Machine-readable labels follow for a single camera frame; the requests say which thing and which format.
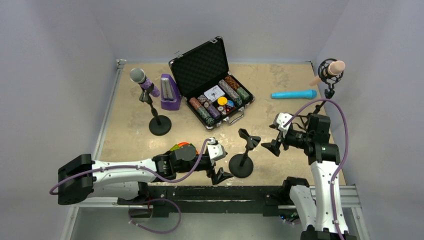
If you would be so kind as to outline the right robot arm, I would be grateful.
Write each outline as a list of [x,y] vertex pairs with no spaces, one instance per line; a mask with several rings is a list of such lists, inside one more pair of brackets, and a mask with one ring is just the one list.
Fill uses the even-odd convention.
[[330,143],[329,117],[320,114],[310,115],[305,132],[295,130],[289,120],[292,115],[279,113],[271,128],[279,131],[276,139],[263,143],[275,156],[280,155],[280,147],[302,149],[308,157],[313,180],[314,193],[307,180],[287,177],[281,194],[294,203],[303,231],[302,240],[355,240],[346,223],[340,194],[339,174],[340,151]]

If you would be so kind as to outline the black round-base stand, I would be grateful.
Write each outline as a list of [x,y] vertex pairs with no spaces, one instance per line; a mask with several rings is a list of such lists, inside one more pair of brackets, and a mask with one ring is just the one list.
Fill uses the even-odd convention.
[[246,140],[245,152],[234,155],[230,159],[228,167],[232,175],[244,179],[249,177],[254,170],[254,163],[249,157],[249,151],[254,150],[259,145],[261,137],[250,135],[244,128],[240,128],[238,134],[240,138]]
[[151,114],[153,116],[148,124],[148,129],[155,136],[164,136],[171,130],[172,122],[167,116],[159,115],[157,109],[153,106],[153,100],[150,93],[153,92],[154,84],[152,83],[149,87],[143,87],[141,84],[139,85],[142,88],[139,100],[150,106]]

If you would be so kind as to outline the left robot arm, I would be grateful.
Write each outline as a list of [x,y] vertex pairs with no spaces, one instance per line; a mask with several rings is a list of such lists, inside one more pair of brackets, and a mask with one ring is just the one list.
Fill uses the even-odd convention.
[[81,154],[58,169],[58,183],[50,190],[62,206],[88,198],[118,198],[133,201],[148,198],[149,183],[179,183],[193,172],[204,171],[213,185],[233,177],[216,162],[227,155],[219,143],[208,141],[202,153],[185,144],[163,154],[140,161],[108,162]]

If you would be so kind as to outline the beige pink microphone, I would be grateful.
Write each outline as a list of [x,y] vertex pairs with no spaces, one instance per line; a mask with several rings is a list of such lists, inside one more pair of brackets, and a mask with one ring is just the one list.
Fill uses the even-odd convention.
[[334,58],[328,58],[324,60],[317,70],[317,75],[309,82],[310,86],[316,86],[320,82],[326,82],[326,80],[335,78],[340,79],[343,77],[346,64],[342,60],[337,60]]

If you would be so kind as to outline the blue microphone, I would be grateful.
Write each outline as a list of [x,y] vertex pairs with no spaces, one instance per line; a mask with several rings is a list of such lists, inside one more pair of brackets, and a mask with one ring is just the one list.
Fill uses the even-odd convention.
[[314,99],[318,95],[318,92],[313,89],[302,90],[302,91],[284,91],[275,92],[271,94],[272,99]]

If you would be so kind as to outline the black tripod shock-mount stand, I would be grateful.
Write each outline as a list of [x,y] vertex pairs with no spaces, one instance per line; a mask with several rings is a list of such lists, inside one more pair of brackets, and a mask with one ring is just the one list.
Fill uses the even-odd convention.
[[324,83],[325,85],[327,85],[327,89],[324,90],[324,97],[326,99],[331,99],[334,94],[335,94],[335,85],[342,79],[338,78],[337,81],[335,81],[335,77],[331,78],[331,79],[327,79],[326,82],[320,82],[320,83]]

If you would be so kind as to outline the purple glitter microphone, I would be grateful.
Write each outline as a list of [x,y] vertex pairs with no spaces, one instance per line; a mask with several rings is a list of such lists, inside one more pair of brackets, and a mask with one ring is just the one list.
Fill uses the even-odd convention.
[[132,82],[138,84],[143,90],[148,90],[151,88],[150,95],[157,98],[160,96],[159,89],[150,81],[146,76],[146,73],[141,68],[133,68],[130,71],[130,79]]

